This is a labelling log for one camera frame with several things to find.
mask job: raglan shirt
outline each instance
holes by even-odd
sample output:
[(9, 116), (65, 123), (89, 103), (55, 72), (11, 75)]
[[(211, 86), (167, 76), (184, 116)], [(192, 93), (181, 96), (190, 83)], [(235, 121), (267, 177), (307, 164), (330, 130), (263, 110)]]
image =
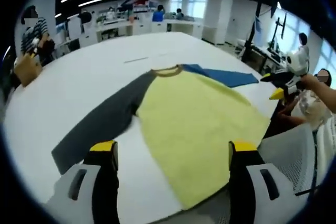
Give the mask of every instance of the raglan shirt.
[(139, 117), (143, 139), (183, 209), (228, 182), (228, 142), (244, 139), (257, 146), (270, 122), (218, 81), (180, 65), (151, 70), (92, 110), (54, 148), (61, 174), (96, 143), (120, 135), (133, 115)]
[(34, 38), (41, 39), (44, 33), (48, 32), (47, 22), (44, 18), (38, 18), (34, 27), (29, 27), (22, 35), (21, 52), (32, 50)]

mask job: white wall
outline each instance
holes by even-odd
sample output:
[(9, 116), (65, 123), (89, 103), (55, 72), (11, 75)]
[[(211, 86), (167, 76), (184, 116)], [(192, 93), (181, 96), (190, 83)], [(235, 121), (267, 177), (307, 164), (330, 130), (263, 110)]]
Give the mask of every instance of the white wall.
[(310, 30), (308, 36), (308, 47), (309, 47), (309, 72), (313, 73), (317, 62), (319, 61), (321, 55), (323, 39), (320, 38), (313, 30)]
[[(270, 6), (262, 4), (260, 13), (270, 9)], [(250, 0), (233, 0), (231, 18), (228, 24), (226, 41), (234, 44), (236, 38), (247, 39), (250, 35), (257, 10), (257, 2)], [(267, 36), (271, 25), (270, 12), (260, 16), (262, 26), (262, 41), (267, 43)]]
[(15, 25), (14, 41), (16, 56), (20, 55), (22, 34), (26, 30), (26, 25), (21, 24), (21, 15), (25, 8), (30, 5), (35, 5), (38, 16), (46, 19), (51, 38), (56, 35), (55, 0), (29, 0), (22, 9)]
[(159, 0), (166, 12), (170, 10), (170, 0)]

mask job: workstation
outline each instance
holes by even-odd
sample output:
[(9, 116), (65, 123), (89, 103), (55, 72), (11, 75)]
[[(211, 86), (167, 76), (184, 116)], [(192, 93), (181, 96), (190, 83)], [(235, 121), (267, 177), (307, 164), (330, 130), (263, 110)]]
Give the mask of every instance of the workstation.
[(269, 136), (281, 102), (264, 75), (285, 72), (283, 93), (297, 92), (307, 54), (279, 51), (277, 29), (259, 42), (258, 21), (226, 51), (240, 0), (85, 1), (97, 0), (56, 0), (52, 62), (36, 70), (39, 42), (17, 62), (34, 77), (11, 94), (4, 131), (31, 197), (61, 223), (289, 222), (325, 178), (335, 121), (318, 137), (309, 123)]
[(177, 20), (175, 13), (167, 13), (165, 15), (167, 18), (162, 21), (152, 21), (153, 9), (157, 8), (157, 3), (152, 1), (146, 1), (141, 5), (136, 3), (137, 1), (134, 1), (133, 4), (120, 7), (122, 12), (113, 11), (109, 14), (99, 11), (98, 18), (94, 14), (88, 14), (85, 9), (84, 12), (91, 16), (91, 20), (85, 23), (82, 22), (80, 14), (69, 17), (67, 25), (64, 25), (67, 29), (57, 34), (56, 58), (79, 48), (123, 36), (179, 31), (198, 39), (202, 38), (201, 22), (192, 21), (191, 17)]

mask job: desk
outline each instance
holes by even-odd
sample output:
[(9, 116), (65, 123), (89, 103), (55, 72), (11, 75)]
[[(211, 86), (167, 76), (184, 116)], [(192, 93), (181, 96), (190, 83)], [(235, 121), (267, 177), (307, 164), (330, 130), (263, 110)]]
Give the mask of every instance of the desk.
[(133, 24), (129, 21), (116, 21), (115, 23), (112, 24), (107, 24), (107, 25), (99, 25), (96, 29), (97, 33), (97, 40), (98, 42), (102, 41), (102, 36), (101, 34), (105, 31), (108, 30), (113, 30), (113, 29), (118, 29), (119, 30), (119, 35), (120, 36), (131, 36), (133, 35)]
[[(235, 57), (204, 41), (184, 33), (155, 33), (76, 50), (48, 64), (27, 88), (19, 86), (8, 104), (4, 130), (13, 164), (32, 196), (46, 202), (53, 194), (60, 175), (50, 152), (88, 112), (149, 69), (177, 63), (261, 78)], [(235, 88), (269, 118), (277, 105), (277, 101), (268, 100), (275, 89), (266, 82)], [(134, 118), (116, 141), (121, 223), (144, 224), (179, 212), (181, 204), (152, 158), (139, 120)]]
[[(245, 40), (242, 40), (242, 39), (238, 39), (237, 40), (237, 47), (239, 48), (244, 48), (245, 46)], [(264, 67), (269, 67), (272, 71), (274, 70), (277, 70), (277, 69), (283, 69), (283, 68), (286, 68), (286, 62), (283, 61), (281, 58), (280, 58), (280, 62), (277, 61), (273, 56), (272, 56), (272, 53), (270, 51), (267, 50), (267, 47), (257, 47), (256, 45), (252, 44), (251, 46), (251, 49), (253, 52), (256, 52), (258, 53), (259, 55), (261, 55), (263, 57), (263, 61), (260, 65), (260, 72), (262, 74), (263, 73), (263, 69)]]
[(202, 39), (203, 24), (177, 19), (165, 19), (164, 22), (172, 25), (171, 31), (180, 31), (195, 38)]

